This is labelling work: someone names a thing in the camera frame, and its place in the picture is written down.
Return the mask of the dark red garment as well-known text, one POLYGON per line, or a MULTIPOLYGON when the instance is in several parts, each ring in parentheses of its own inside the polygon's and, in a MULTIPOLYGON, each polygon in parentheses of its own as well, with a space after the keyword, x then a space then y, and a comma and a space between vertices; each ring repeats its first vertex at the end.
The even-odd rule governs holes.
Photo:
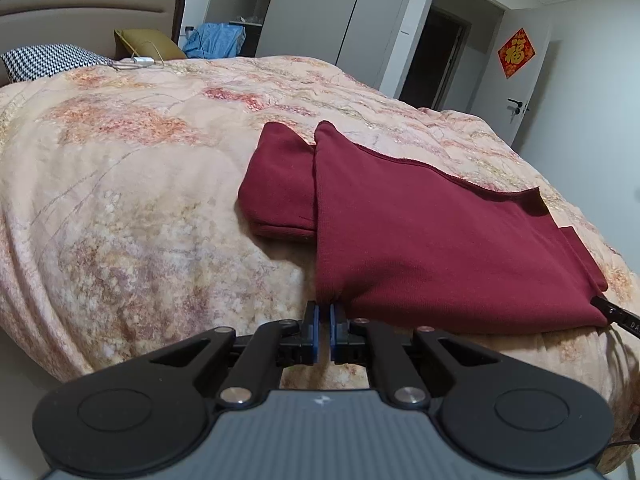
POLYGON ((253 234, 316 246, 319 304, 471 334, 603 327, 608 284, 536 188, 497 192, 358 145, 262 128, 238 204, 253 234))

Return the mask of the white bedroom door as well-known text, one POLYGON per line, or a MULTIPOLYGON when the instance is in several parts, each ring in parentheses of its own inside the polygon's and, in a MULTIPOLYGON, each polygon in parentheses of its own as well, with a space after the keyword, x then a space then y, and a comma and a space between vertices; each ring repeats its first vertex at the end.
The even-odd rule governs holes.
POLYGON ((505 144, 512 144, 521 127, 521 120, 510 122, 507 98, 526 102, 533 96, 551 36, 550 12, 541 8, 506 11, 497 26, 488 51, 480 81, 473 91, 469 113, 482 118, 505 144), (523 27, 536 55, 511 78, 506 79, 497 51, 523 27))

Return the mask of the blue clothing on chair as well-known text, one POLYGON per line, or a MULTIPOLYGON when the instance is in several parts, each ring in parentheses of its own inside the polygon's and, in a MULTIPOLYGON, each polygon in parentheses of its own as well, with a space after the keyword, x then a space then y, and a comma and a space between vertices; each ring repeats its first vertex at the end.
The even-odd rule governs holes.
POLYGON ((235 58, 245 41, 245 28, 228 23, 204 23, 190 32, 182 50, 187 58, 235 58))

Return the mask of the floral peach bed quilt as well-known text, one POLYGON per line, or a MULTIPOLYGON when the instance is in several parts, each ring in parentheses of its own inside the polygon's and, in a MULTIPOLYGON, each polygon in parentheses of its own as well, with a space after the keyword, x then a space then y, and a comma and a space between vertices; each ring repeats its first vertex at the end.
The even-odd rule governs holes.
POLYGON ((92 66, 1 91, 1 326, 58 378, 52 479, 599 479, 639 446, 639 338, 606 320, 471 334, 348 319, 330 357, 316 246, 238 204, 262 128, 320 122, 497 192, 536 188, 639 315, 639 280, 473 115, 314 58, 92 66), (302 363, 306 304, 318 362, 302 363))

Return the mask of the red fu door decoration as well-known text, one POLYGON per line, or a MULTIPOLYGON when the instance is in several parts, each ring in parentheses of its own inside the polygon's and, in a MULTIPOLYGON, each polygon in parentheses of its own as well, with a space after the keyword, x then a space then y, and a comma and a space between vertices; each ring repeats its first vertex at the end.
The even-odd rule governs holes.
POLYGON ((504 76, 509 79, 536 55, 536 51, 521 27, 498 49, 497 55, 504 76))

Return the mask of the grey built-in wardrobe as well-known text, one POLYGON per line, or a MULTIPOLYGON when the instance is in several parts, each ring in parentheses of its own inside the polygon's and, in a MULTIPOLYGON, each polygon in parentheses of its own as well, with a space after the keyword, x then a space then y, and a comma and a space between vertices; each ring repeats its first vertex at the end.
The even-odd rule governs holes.
POLYGON ((408 0, 209 0, 207 23, 254 23, 255 54, 334 64, 378 88, 408 0))

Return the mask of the mustard yellow pillow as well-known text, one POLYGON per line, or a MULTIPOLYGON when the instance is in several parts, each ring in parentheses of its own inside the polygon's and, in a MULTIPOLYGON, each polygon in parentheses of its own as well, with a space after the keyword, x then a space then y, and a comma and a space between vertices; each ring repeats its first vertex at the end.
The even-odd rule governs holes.
POLYGON ((154 61, 184 60, 186 55, 158 29, 115 29, 115 38, 129 55, 146 56, 154 61))

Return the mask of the black white checkered pillow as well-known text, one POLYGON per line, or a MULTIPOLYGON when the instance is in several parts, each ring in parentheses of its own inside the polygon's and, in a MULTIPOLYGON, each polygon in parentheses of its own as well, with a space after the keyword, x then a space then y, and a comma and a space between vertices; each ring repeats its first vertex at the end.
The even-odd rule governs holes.
POLYGON ((36 44, 6 51, 2 62, 12 82, 51 77, 76 68, 110 66, 113 61, 73 44, 36 44))

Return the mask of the brown padded bed headboard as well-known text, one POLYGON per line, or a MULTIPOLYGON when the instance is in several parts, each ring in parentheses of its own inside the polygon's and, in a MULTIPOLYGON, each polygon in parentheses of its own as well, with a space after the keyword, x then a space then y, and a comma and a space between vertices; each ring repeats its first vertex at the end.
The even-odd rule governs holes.
POLYGON ((186 0, 1 0, 1 51, 72 44, 111 60, 129 54, 123 30, 180 36, 186 0))

